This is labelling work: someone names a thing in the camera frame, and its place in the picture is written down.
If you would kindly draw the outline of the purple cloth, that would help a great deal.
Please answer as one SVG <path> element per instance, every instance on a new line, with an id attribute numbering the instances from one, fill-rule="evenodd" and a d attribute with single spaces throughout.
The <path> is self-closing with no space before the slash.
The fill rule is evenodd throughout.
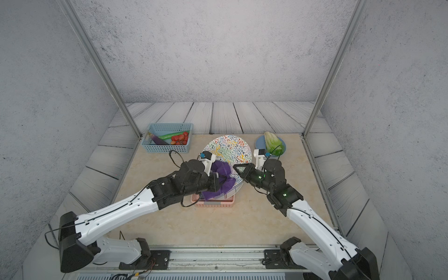
<path id="1" fill-rule="evenodd" d="M 228 193 L 235 185 L 236 179 L 232 177 L 232 168 L 229 163 L 222 161 L 215 161 L 211 167 L 212 173 L 218 174 L 218 187 L 215 192 L 204 191 L 202 198 L 205 201 L 215 199 L 218 196 Z"/>

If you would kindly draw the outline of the colourful squiggle round plate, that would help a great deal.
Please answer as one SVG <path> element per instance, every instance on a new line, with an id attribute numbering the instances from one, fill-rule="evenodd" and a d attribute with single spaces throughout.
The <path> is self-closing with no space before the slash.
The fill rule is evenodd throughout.
<path id="1" fill-rule="evenodd" d="M 240 177 L 233 165 L 252 163 L 253 155 L 249 144 L 236 135 L 223 135 L 209 142 L 204 151 L 210 151 L 216 155 L 216 161 L 227 162 L 232 168 L 232 177 Z"/>

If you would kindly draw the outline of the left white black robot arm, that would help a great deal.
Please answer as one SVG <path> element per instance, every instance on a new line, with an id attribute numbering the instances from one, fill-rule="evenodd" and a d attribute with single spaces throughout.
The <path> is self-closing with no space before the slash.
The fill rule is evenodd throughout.
<path id="1" fill-rule="evenodd" d="M 118 263 L 121 270 L 151 268 L 147 241 L 106 237 L 115 228 L 140 216 L 183 202 L 185 196 L 219 188 L 213 160 L 192 159 L 178 171 L 155 179 L 138 193 L 100 210 L 76 215 L 65 213 L 59 221 L 59 260 L 62 273 L 72 273 L 92 263 Z"/>

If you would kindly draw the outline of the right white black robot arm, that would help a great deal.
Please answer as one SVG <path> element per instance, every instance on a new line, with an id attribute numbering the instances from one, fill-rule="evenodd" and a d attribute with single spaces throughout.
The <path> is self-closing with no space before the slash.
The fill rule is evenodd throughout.
<path id="1" fill-rule="evenodd" d="M 279 160 L 269 159 L 259 168 L 252 163 L 236 164 L 234 170 L 251 186 L 266 190 L 268 201 L 285 217 L 297 224 L 318 246 L 311 249 L 298 238 L 281 245 L 286 266 L 301 266 L 322 280 L 378 280 L 376 256 L 352 244 L 312 210 L 309 203 L 285 178 Z"/>

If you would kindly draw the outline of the plaid striped white plate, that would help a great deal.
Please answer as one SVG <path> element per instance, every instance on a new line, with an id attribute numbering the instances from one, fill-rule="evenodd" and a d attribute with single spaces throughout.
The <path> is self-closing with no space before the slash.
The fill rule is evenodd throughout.
<path id="1" fill-rule="evenodd" d="M 233 176 L 232 178 L 226 179 L 219 191 L 217 191 L 212 198 L 216 200 L 226 200 L 232 198 L 242 187 L 243 181 L 238 176 Z"/>

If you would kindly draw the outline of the small blue plate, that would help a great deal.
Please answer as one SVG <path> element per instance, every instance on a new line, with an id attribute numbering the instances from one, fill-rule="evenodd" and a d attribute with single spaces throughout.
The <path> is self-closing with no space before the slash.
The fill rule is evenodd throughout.
<path id="1" fill-rule="evenodd" d="M 264 149 L 272 157 L 279 157 L 286 151 L 286 144 L 275 134 L 266 131 L 256 140 L 255 149 Z"/>

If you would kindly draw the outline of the pink plastic basket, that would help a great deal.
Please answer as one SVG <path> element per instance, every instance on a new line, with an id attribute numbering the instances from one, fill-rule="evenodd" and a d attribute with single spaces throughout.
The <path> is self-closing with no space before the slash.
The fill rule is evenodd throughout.
<path id="1" fill-rule="evenodd" d="M 203 208 L 229 208 L 235 203 L 235 196 L 226 199 L 210 199 L 206 201 L 205 199 L 202 199 L 200 195 L 193 194 L 191 196 L 191 203 L 194 203 L 194 206 L 196 207 Z"/>

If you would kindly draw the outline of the green lettuce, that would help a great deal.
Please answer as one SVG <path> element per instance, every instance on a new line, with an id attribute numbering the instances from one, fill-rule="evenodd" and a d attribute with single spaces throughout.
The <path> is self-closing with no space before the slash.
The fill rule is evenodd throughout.
<path id="1" fill-rule="evenodd" d="M 264 133 L 266 150 L 272 155 L 279 157 L 285 151 L 285 144 L 273 133 L 266 131 Z"/>

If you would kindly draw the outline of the red strawberries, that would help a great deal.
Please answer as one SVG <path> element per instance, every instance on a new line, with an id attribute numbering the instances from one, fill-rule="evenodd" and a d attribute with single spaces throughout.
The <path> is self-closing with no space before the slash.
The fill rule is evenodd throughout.
<path id="1" fill-rule="evenodd" d="M 185 131 L 171 137 L 171 145 L 187 145 L 189 140 L 189 132 Z"/>

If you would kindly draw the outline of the green cucumber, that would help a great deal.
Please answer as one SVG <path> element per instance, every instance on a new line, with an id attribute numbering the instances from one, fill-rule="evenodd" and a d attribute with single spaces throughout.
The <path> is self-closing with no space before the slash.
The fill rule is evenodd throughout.
<path id="1" fill-rule="evenodd" d="M 161 140 L 168 140 L 168 139 L 171 139 L 172 137 L 178 137 L 179 135 L 184 135 L 184 133 L 185 133 L 185 131 L 183 131 L 183 132 L 176 132 L 176 133 L 161 135 L 161 136 L 159 136 L 159 138 Z"/>

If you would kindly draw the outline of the purple eggplant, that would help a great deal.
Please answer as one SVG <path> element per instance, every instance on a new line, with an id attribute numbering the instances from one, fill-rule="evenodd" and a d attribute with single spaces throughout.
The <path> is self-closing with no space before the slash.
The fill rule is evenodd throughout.
<path id="1" fill-rule="evenodd" d="M 153 133 L 148 133 L 148 136 L 155 143 L 155 145 L 170 145 L 170 143 L 168 143 L 165 140 L 159 138 L 157 135 L 155 135 Z"/>

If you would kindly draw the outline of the light blue plastic basket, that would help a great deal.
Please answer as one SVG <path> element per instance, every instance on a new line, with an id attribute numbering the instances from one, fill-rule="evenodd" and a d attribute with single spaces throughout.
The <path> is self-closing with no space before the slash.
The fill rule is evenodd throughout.
<path id="1" fill-rule="evenodd" d="M 152 123 L 148 126 L 147 133 L 141 142 L 141 145 L 148 153 L 169 153 L 171 150 L 177 151 L 179 153 L 188 153 L 190 150 L 191 143 L 191 133 L 193 132 L 194 125 L 190 122 L 160 122 Z M 153 133 L 157 136 L 176 133 L 176 132 L 189 132 L 189 140 L 187 145 L 155 145 L 155 143 L 150 139 L 148 133 Z"/>

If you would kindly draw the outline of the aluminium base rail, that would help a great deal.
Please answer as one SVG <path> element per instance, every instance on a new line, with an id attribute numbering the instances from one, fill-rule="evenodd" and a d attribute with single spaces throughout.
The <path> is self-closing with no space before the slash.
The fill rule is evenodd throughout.
<path id="1" fill-rule="evenodd" d="M 316 245 L 308 246 L 318 250 Z M 266 269 L 261 261 L 264 258 L 264 250 L 280 249 L 281 245 L 269 246 L 215 246 L 215 247 L 179 247 L 179 246 L 156 246 L 150 250 L 170 250 L 170 260 L 166 271 L 251 271 L 251 270 L 280 270 Z M 96 260 L 90 264 L 91 267 L 99 266 L 119 269 L 120 262 L 113 260 Z M 284 269 L 284 270 L 307 270 L 308 269 Z M 154 270 L 130 270 L 135 273 L 148 273 Z"/>

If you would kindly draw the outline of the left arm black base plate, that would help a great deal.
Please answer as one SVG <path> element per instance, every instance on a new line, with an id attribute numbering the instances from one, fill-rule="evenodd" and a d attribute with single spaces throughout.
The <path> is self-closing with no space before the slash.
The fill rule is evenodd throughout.
<path id="1" fill-rule="evenodd" d="M 121 262 L 119 270 L 167 270 L 170 260 L 170 250 L 150 250 L 131 264 Z"/>

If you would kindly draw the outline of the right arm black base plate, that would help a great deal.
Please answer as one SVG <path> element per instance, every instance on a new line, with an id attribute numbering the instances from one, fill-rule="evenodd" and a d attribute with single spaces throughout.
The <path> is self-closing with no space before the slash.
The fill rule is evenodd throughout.
<path id="1" fill-rule="evenodd" d="M 264 250 L 264 258 L 262 259 L 261 263 L 268 270 L 305 269 L 305 267 L 295 264 L 289 253 L 281 248 Z"/>

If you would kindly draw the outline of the left metal frame post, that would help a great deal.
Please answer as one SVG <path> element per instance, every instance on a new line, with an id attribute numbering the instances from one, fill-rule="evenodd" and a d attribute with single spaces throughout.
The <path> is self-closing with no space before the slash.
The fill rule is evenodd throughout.
<path id="1" fill-rule="evenodd" d="M 128 122 L 128 124 L 133 129 L 133 132 L 135 133 L 136 137 L 140 140 L 142 138 L 141 130 L 136 125 L 131 113 L 129 112 L 127 106 L 125 105 L 123 98 L 119 94 L 117 87 L 115 86 L 109 72 L 107 71 L 104 63 L 102 62 L 99 56 L 99 53 L 97 52 L 90 37 L 88 36 L 71 1 L 58 0 L 57 3 L 61 8 L 62 12 L 64 13 L 66 19 L 68 20 L 78 40 L 82 44 L 84 50 L 87 52 L 89 58 L 91 59 L 91 62 L 93 63 L 93 66 L 95 67 L 102 81 L 106 85 L 108 92 L 111 94 L 112 98 L 114 99 L 116 105 L 118 106 L 126 122 Z"/>

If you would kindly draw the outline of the metal frame post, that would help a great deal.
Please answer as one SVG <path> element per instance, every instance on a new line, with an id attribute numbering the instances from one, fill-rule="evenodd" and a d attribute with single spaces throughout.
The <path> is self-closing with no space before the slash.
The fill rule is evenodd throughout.
<path id="1" fill-rule="evenodd" d="M 61 8 L 62 12 L 64 13 L 66 19 L 68 20 L 78 40 L 82 44 L 84 50 L 87 52 L 89 58 L 91 59 L 91 62 L 93 63 L 93 66 L 95 67 L 102 81 L 106 85 L 108 92 L 111 94 L 112 98 L 114 99 L 116 105 L 118 106 L 126 122 L 128 122 L 128 124 L 133 129 L 133 132 L 135 133 L 136 137 L 140 140 L 142 138 L 141 130 L 136 125 L 131 113 L 129 112 L 127 106 L 125 105 L 123 98 L 119 94 L 117 87 L 115 86 L 109 72 L 107 71 L 104 63 L 102 62 L 99 56 L 99 53 L 97 52 L 90 37 L 88 36 L 71 1 L 58 0 L 57 3 Z"/>
<path id="2" fill-rule="evenodd" d="M 313 107 L 313 110 L 311 111 L 311 115 L 304 128 L 304 132 L 302 134 L 303 138 L 306 138 L 311 133 L 312 127 L 317 119 L 319 111 L 322 109 L 324 105 L 324 102 L 329 94 L 331 85 L 333 84 L 337 76 L 338 70 L 344 60 L 345 53 L 349 49 L 350 44 L 354 38 L 355 32 L 358 28 L 359 22 L 361 21 L 362 15 L 365 12 L 367 4 L 368 4 L 367 0 L 357 1 L 351 19 L 348 23 L 348 26 L 345 30 L 343 38 L 339 44 L 338 50 L 329 69 L 329 72 L 324 80 L 324 84 L 317 96 L 315 105 Z"/>

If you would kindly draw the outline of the right metal frame post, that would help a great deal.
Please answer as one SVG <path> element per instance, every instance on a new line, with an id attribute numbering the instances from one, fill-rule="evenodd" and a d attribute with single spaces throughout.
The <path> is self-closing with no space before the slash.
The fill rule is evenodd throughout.
<path id="1" fill-rule="evenodd" d="M 349 49 L 350 44 L 354 38 L 355 32 L 358 28 L 359 22 L 361 21 L 362 15 L 365 12 L 367 4 L 368 4 L 367 0 L 357 1 L 351 19 L 348 23 L 348 26 L 345 30 L 343 38 L 339 44 L 338 50 L 329 69 L 329 72 L 324 80 L 324 84 L 317 96 L 315 105 L 313 107 L 313 110 L 311 111 L 311 115 L 304 128 L 304 132 L 302 134 L 303 138 L 306 138 L 311 133 L 312 127 L 317 119 L 319 111 L 322 109 L 324 105 L 324 102 L 329 94 L 331 85 L 333 84 L 337 76 L 338 70 L 344 60 L 345 53 Z"/>

